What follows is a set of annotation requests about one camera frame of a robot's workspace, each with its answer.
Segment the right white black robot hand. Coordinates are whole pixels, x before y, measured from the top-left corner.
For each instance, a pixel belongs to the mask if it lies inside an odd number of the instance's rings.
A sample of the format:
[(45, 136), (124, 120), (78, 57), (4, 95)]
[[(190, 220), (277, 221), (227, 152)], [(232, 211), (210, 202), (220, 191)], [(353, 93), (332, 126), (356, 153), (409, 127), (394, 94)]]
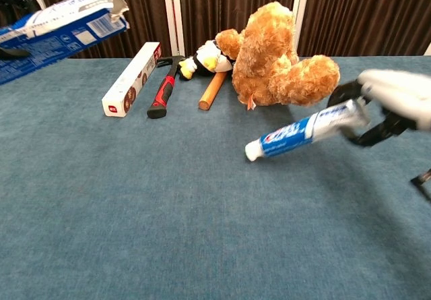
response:
[(362, 135), (342, 129), (344, 138), (370, 148), (405, 131), (430, 132), (430, 76), (400, 69), (365, 69), (356, 79), (341, 84), (329, 96), (327, 106), (347, 100), (375, 100), (385, 116), (383, 122)]

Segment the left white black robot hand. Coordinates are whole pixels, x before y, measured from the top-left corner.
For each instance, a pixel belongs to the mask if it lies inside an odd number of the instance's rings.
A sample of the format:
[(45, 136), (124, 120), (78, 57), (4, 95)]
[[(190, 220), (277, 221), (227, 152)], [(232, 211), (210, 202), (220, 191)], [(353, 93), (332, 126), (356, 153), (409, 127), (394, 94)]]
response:
[[(39, 9), (40, 5), (37, 0), (1, 0), (1, 13), (5, 16), (5, 22), (1, 24), (1, 28), (10, 28), (18, 21), (18, 17), (15, 14), (16, 10), (28, 15)], [(24, 59), (29, 56), (30, 52), (23, 49), (6, 49), (1, 47), (1, 60)]]

